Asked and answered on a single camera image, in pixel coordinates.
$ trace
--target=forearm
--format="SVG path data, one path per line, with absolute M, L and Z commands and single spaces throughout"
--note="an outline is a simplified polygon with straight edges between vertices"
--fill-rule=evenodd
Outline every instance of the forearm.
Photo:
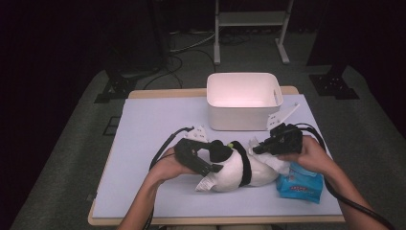
M 150 213 L 152 212 L 156 194 L 161 183 L 162 181 L 148 176 L 146 177 L 130 208 L 128 209 L 128 212 L 118 227 L 118 230 L 143 229 Z
M 371 205 L 361 196 L 347 175 L 338 166 L 334 166 L 326 172 L 325 178 L 338 194 L 372 210 Z M 375 219 L 340 200 L 339 205 L 349 229 L 387 229 Z

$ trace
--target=shelf leg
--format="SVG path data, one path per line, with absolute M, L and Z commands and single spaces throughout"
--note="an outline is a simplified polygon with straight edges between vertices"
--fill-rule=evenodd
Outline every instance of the shelf leg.
M 277 43 L 277 47 L 278 47 L 283 64 L 290 63 L 289 57 L 287 57 L 287 53 L 283 47 L 283 41 L 284 41 L 284 36 L 286 35 L 286 29 L 287 29 L 287 24 L 289 23 L 290 14 L 292 13 L 293 2 L 294 2 L 294 0 L 289 0 L 289 3 L 287 5 L 286 14 L 284 15 L 283 24 L 282 24 L 281 37 L 275 39 L 275 42 Z
M 214 25 L 214 64 L 220 64 L 220 44 L 218 42 L 219 37 L 219 0 L 215 0 L 215 25 Z

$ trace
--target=floor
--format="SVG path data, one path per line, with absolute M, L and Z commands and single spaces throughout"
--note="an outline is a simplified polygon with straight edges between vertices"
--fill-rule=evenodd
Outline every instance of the floor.
M 406 229 L 406 142 L 376 102 L 365 79 L 350 66 L 343 78 L 359 100 L 320 97 L 308 75 L 329 66 L 306 66 L 315 33 L 288 33 L 284 65 L 274 38 L 278 33 L 231 35 L 222 39 L 221 64 L 213 65 L 213 43 L 173 54 L 167 74 L 138 80 L 135 89 L 206 87 L 207 77 L 221 72 L 266 72 L 280 85 L 294 85 L 304 94 L 334 160 L 375 208 L 398 229 Z M 194 44 L 208 34 L 174 34 L 171 49 Z M 41 176 L 11 229 L 115 229 L 95 227 L 87 216 L 102 176 L 114 135 L 103 135 L 112 117 L 120 117 L 124 99 L 95 103 L 108 77 L 103 70 L 83 93 L 56 143 Z M 347 229 L 344 223 L 280 223 L 285 230 Z

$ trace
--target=dark background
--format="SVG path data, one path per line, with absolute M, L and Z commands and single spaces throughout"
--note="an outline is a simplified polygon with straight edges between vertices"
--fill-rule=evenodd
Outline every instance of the dark background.
M 319 29 L 308 65 L 344 60 L 353 66 L 406 136 L 401 94 L 406 21 L 400 4 L 296 0 L 288 31 Z M 286 1 L 222 0 L 220 7 L 283 10 Z M 165 31 L 212 30 L 214 0 L 164 0 L 153 6 L 141 0 L 9 0 L 0 16 L 0 228 L 7 229 L 90 80 L 106 66 L 162 67 Z M 157 32 L 154 25 L 164 21 L 165 30 Z

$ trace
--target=white plastic bin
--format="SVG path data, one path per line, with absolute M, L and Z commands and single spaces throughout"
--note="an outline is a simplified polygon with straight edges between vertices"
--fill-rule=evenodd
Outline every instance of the white plastic bin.
M 220 73 L 207 80 L 209 124 L 215 130 L 266 130 L 283 102 L 277 78 L 268 73 Z

